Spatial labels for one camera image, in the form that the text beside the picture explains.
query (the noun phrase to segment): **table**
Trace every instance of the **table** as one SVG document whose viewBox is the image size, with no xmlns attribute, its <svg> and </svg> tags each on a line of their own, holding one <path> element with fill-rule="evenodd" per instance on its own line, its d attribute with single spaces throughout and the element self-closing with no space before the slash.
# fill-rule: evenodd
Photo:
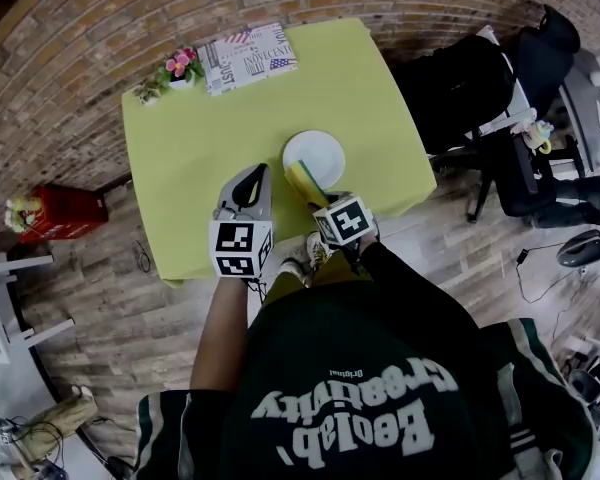
<svg viewBox="0 0 600 480">
<path fill-rule="evenodd" d="M 6 283 L 16 280 L 15 275 L 10 275 L 11 270 L 33 267 L 37 265 L 46 265 L 52 262 L 52 256 L 41 256 L 39 258 L 30 258 L 17 261 L 0 261 L 0 287 L 3 287 L 3 285 Z M 1 315 L 10 314 L 12 312 L 13 309 L 11 308 L 11 302 L 8 294 L 0 297 L 0 363 L 3 364 L 8 364 L 11 362 L 10 352 L 14 348 L 31 348 L 57 335 L 58 333 L 73 327 L 74 325 L 73 320 L 69 319 L 39 334 L 35 334 L 33 329 L 10 334 L 8 332 L 8 322 L 5 322 Z"/>
<path fill-rule="evenodd" d="M 595 56 L 587 50 L 580 50 L 575 54 L 573 68 L 560 87 L 560 96 L 567 108 L 588 174 L 600 168 L 600 123 L 596 104 L 600 102 L 600 87 L 595 87 L 589 80 L 589 74 L 598 70 L 600 66 Z"/>
<path fill-rule="evenodd" d="M 275 241 L 315 229 L 284 179 L 282 150 L 317 129 L 340 141 L 346 169 L 331 190 L 360 195 L 377 215 L 423 201 L 435 179 L 406 104 L 358 19 L 286 30 L 298 69 L 211 97 L 203 84 L 143 107 L 122 97 L 127 149 L 160 277 L 212 275 L 208 226 L 222 186 L 242 169 L 272 169 Z"/>
</svg>

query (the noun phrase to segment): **yellow-green tablecloth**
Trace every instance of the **yellow-green tablecloth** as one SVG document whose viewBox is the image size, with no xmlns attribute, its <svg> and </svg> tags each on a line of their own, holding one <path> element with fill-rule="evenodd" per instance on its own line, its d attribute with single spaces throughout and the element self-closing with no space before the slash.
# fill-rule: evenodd
<svg viewBox="0 0 600 480">
<path fill-rule="evenodd" d="M 424 200 L 435 180 L 409 110 L 358 19 L 286 30 L 298 69 L 211 97 L 203 83 L 155 106 L 122 97 L 127 148 L 142 220 L 164 280 L 212 275 L 208 225 L 222 186 L 267 162 L 275 241 L 314 229 L 284 178 L 285 143 L 304 130 L 333 135 L 346 155 L 333 191 L 394 216 Z"/>
</svg>

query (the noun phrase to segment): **red container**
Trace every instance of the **red container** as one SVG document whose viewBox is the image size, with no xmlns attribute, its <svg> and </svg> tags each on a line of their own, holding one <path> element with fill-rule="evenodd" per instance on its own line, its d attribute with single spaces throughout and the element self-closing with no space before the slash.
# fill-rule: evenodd
<svg viewBox="0 0 600 480">
<path fill-rule="evenodd" d="M 32 196 L 42 200 L 42 209 L 20 243 L 79 238 L 109 220 L 103 198 L 87 190 L 44 185 Z"/>
</svg>

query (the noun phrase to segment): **newspaper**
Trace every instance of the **newspaper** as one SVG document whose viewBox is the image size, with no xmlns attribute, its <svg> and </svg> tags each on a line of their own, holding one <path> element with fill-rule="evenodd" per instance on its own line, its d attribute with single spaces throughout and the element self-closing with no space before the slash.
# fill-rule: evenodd
<svg viewBox="0 0 600 480">
<path fill-rule="evenodd" d="M 280 23 L 214 41 L 200 48 L 198 55 L 211 96 L 297 68 Z"/>
</svg>

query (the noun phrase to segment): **brick wall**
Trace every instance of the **brick wall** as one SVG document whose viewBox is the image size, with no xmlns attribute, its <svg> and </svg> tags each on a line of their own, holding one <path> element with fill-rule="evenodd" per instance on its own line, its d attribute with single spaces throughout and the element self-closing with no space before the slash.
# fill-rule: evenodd
<svg viewBox="0 0 600 480">
<path fill-rule="evenodd" d="M 360 16 L 389 61 L 490 23 L 500 35 L 565 13 L 600 52 L 600 0 L 17 0 L 0 19 L 4 200 L 42 182 L 97 189 L 129 171 L 120 95 L 179 44 L 243 25 Z"/>
</svg>

